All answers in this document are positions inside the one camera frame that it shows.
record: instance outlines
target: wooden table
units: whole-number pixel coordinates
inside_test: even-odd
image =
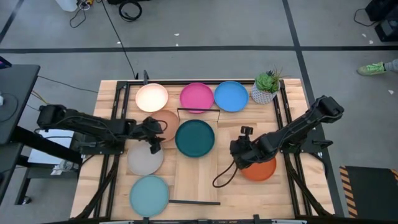
[[[116,88],[116,80],[104,80],[101,82],[94,115],[110,118]],[[289,100],[292,118],[298,118],[307,110],[303,87],[299,79],[285,79],[286,92]],[[216,85],[209,85],[215,90]],[[245,85],[247,91],[251,92],[251,85]],[[141,122],[150,113],[138,109],[134,101],[135,94],[140,86],[133,86],[130,90],[127,118],[136,119]],[[164,109],[177,112],[180,107],[179,94],[183,85],[167,85],[169,101]],[[286,124],[282,97],[279,94],[280,108],[284,124]],[[177,149],[174,140],[164,142],[162,147],[165,152],[165,160],[155,175],[161,176],[169,185],[170,199],[179,200],[216,200],[221,202],[220,206],[214,205],[184,205],[170,203],[167,208],[153,220],[191,220],[199,218],[207,219],[252,219],[253,214],[259,214],[260,218],[293,218],[294,213],[290,198],[287,174],[283,156],[278,153],[277,169],[274,175],[263,182],[252,182],[246,180],[238,171],[232,182],[221,189],[214,189],[211,181],[223,172],[231,163],[229,154],[229,143],[240,135],[241,126],[251,126],[255,139],[263,133],[277,130],[277,120],[273,103],[267,105],[256,104],[251,98],[245,109],[238,113],[229,113],[221,110],[220,120],[216,122],[218,113],[206,112],[203,114],[189,114],[180,112],[183,122],[188,119],[202,119],[215,129],[216,144],[212,151],[201,159],[193,160],[184,157]],[[126,142],[126,150],[120,158],[116,190],[114,195],[112,220],[141,220],[129,204],[129,193],[132,185],[140,177],[134,175],[127,168],[127,150],[134,146],[134,140]],[[308,154],[301,155],[303,171],[307,186],[317,200],[330,213],[334,213],[328,184],[324,175],[321,162]],[[85,205],[90,201],[98,188],[103,156],[95,156],[88,161],[80,172],[80,178],[76,188],[71,217],[78,215]],[[226,175],[218,180],[218,184],[226,182],[233,172],[228,171]],[[296,186],[300,210],[304,213],[303,200],[300,189]],[[103,197],[101,215],[104,215],[105,203],[108,193]]]

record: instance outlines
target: cable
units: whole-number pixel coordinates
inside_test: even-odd
[[[122,40],[120,39],[120,36],[119,36],[118,32],[116,31],[116,28],[115,28],[114,25],[113,25],[113,22],[112,22],[112,20],[111,20],[111,17],[110,17],[109,14],[108,14],[108,10],[106,10],[104,1],[101,0],[101,3],[102,3],[102,5],[103,5],[103,7],[104,7],[105,13],[106,13],[106,15],[107,15],[107,17],[108,17],[110,23],[111,23],[111,25],[112,25],[112,28],[113,28],[113,30],[114,30],[114,33],[115,33],[116,36],[118,37],[118,40],[119,40],[119,42],[120,42],[120,44],[121,44],[121,46],[122,46],[124,55],[126,56],[126,59],[127,59],[127,61],[129,62],[129,65],[130,65],[130,68],[131,68],[131,71],[132,71],[132,75],[134,76],[134,79],[138,79],[138,75],[136,75],[136,73],[134,72],[134,69],[132,68],[130,59],[129,59],[129,57],[127,56],[126,49],[124,48],[123,42],[122,42]]]
[[[41,102],[45,103],[46,105],[48,104],[46,101],[44,101],[43,99],[41,99],[40,97],[38,97],[37,95],[30,93],[32,96],[36,97],[37,99],[39,99]]]
[[[39,109],[36,109],[36,108],[34,108],[33,106],[31,106],[31,105],[29,105],[29,104],[26,104],[26,106],[28,106],[28,107],[32,108],[33,110],[36,110],[36,111],[40,112],[40,110],[39,110]]]
[[[36,96],[38,96],[45,104],[48,104],[48,102],[43,98],[43,96],[41,96],[40,94],[38,94],[36,91],[32,90],[32,92],[34,92],[36,94]]]
[[[89,156],[87,159],[85,159],[82,163],[81,166],[83,166],[84,163],[86,163],[87,161],[89,161],[92,157],[94,157],[94,155]]]
[[[70,138],[72,140],[75,140],[77,142],[80,142],[79,140],[77,140],[76,138],[72,137],[72,136],[50,136],[50,137],[46,137],[45,139],[50,139],[50,138]]]
[[[89,5],[89,4],[87,4],[85,1],[81,2],[81,3],[79,4],[79,10],[76,12],[75,16],[73,16],[73,17],[69,20],[69,25],[70,25],[70,27],[72,27],[72,28],[77,28],[77,27],[80,26],[84,21],[86,21],[86,12],[85,12],[85,11],[86,11],[86,10],[89,10],[89,9],[90,9],[90,5]],[[83,11],[84,19],[83,19],[81,22],[79,22],[79,24],[73,26],[73,25],[72,25],[72,20],[74,20],[74,19],[76,18],[76,16],[79,14],[80,11]]]
[[[225,187],[225,186],[227,186],[227,185],[232,181],[232,179],[234,179],[235,174],[236,174],[236,172],[238,171],[238,167],[237,167],[237,166],[236,166],[236,168],[235,168],[234,174],[232,174],[231,178],[229,178],[229,180],[228,180],[225,184],[215,185],[216,180],[217,180],[219,177],[221,177],[223,174],[225,174],[227,171],[229,171],[229,169],[232,167],[232,165],[233,165],[234,163],[235,163],[235,161],[232,161],[231,165],[229,165],[229,167],[228,167],[226,170],[224,170],[222,173],[218,174],[218,176],[216,176],[216,178],[214,178],[214,180],[213,180],[213,187],[215,187],[215,188],[222,188],[222,187]]]
[[[10,170],[12,170],[12,168],[11,169],[6,169],[4,171],[1,171],[0,174],[3,174],[3,173],[5,173],[7,171],[10,171]]]
[[[370,25],[366,25],[366,24],[363,24],[362,22],[358,22],[355,18],[356,18],[356,13],[357,13],[358,11],[360,11],[360,10],[365,10],[365,8],[363,8],[363,9],[358,9],[357,11],[355,11],[355,13],[354,13],[354,22],[356,22],[357,24],[361,24],[362,26],[366,26],[366,27],[373,26],[375,23],[378,22],[378,21],[375,21],[375,22],[373,22],[373,23],[370,24]]]
[[[130,16],[128,13],[122,11],[123,7],[124,7],[125,5],[127,5],[127,4],[133,4],[133,5],[135,5],[135,6],[138,7],[139,12],[138,12],[138,15],[137,15],[137,16],[132,17],[132,16]],[[122,20],[124,20],[124,21],[126,21],[126,22],[134,22],[134,21],[136,21],[138,18],[141,17],[141,14],[142,14],[141,5],[140,5],[138,2],[136,2],[136,1],[133,1],[133,0],[126,0],[126,1],[123,1],[123,2],[120,4],[120,6],[119,6],[119,15],[120,15],[120,17],[122,17]]]
[[[83,116],[70,116],[70,117],[67,117],[67,118],[63,118],[62,120],[60,120],[60,121],[58,121],[57,123],[55,123],[54,126],[56,126],[56,125],[58,125],[58,124],[60,124],[60,123],[62,123],[62,122],[64,122],[64,121],[66,121],[66,120],[68,120],[68,119],[71,119],[71,118],[86,119],[86,120],[88,120],[88,121],[94,121],[94,122],[97,122],[97,123],[99,123],[99,124],[102,124],[102,125],[106,128],[106,130],[109,131],[109,133],[112,135],[112,137],[113,137],[115,140],[119,140],[119,139],[114,135],[114,133],[111,131],[111,129],[108,127],[108,125],[106,125],[104,122],[98,121],[98,120],[95,120],[95,119],[85,118],[85,117],[83,117]]]
[[[165,131],[165,130],[167,129],[167,127],[169,126],[169,125],[167,124],[167,122],[166,122],[166,121],[163,121],[163,120],[156,120],[156,121],[153,121],[153,122],[151,122],[151,123],[154,123],[154,122],[162,122],[162,123],[165,123],[165,124],[166,124],[166,127],[165,127],[162,131]],[[153,132],[157,133],[156,130],[153,130],[152,128],[149,128],[149,127],[146,126],[146,125],[144,125],[144,127],[145,127],[146,129],[148,129],[149,131],[153,131]]]
[[[9,96],[14,97],[15,101],[17,102],[17,106],[15,107],[14,111],[12,112],[12,114],[11,114],[8,118],[5,118],[5,119],[3,119],[3,120],[0,120],[0,124],[3,123],[3,122],[8,121],[9,119],[11,119],[11,118],[14,116],[14,114],[17,112],[17,109],[18,109],[18,106],[19,106],[18,98],[17,98],[15,95],[10,94],[10,93],[1,93],[1,94],[2,94],[2,95],[9,95]]]
[[[83,89],[83,88],[78,88],[78,87],[75,87],[75,86],[60,82],[60,81],[55,81],[55,80],[52,80],[50,78],[46,78],[46,77],[40,76],[40,75],[38,75],[38,77],[43,78],[43,79],[48,80],[48,81],[51,81],[51,82],[55,82],[55,83],[59,83],[59,84],[62,84],[62,85],[66,85],[66,86],[69,86],[70,88],[74,88],[74,89],[77,89],[77,90],[89,91],[89,92],[92,92],[92,93],[98,93],[97,91],[87,90],[87,89]]]

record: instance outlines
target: person's foot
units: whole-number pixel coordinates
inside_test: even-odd
[[[377,75],[386,73],[386,69],[384,68],[384,64],[382,62],[374,63],[371,65],[365,65],[357,69],[357,72],[360,75]]]

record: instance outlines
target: black desk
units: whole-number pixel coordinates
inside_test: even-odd
[[[30,179],[43,171],[38,167],[53,167],[48,164],[29,163],[28,157],[21,155],[23,145],[79,165],[82,161],[80,153],[18,126],[39,70],[38,65],[13,65],[11,68],[0,70],[0,92],[4,97],[4,104],[0,106],[0,172],[4,172],[0,182],[0,203],[16,165],[28,167],[16,204],[22,204]]]
[[[4,106],[6,106],[10,100],[15,101],[15,99],[17,99],[18,105],[14,115],[7,121],[0,122],[0,144],[6,144],[10,141],[11,135],[18,125],[27,100],[36,83],[39,70],[40,67],[38,65],[15,65],[11,68],[0,70],[0,92],[4,95]],[[9,111],[9,108],[7,108],[5,112],[8,113],[12,111]],[[2,113],[0,112],[0,121],[5,119],[2,118],[1,115]]]

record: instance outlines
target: pink plate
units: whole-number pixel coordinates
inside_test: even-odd
[[[184,108],[210,109],[214,103],[213,91],[203,83],[191,83],[181,91],[180,102]]]

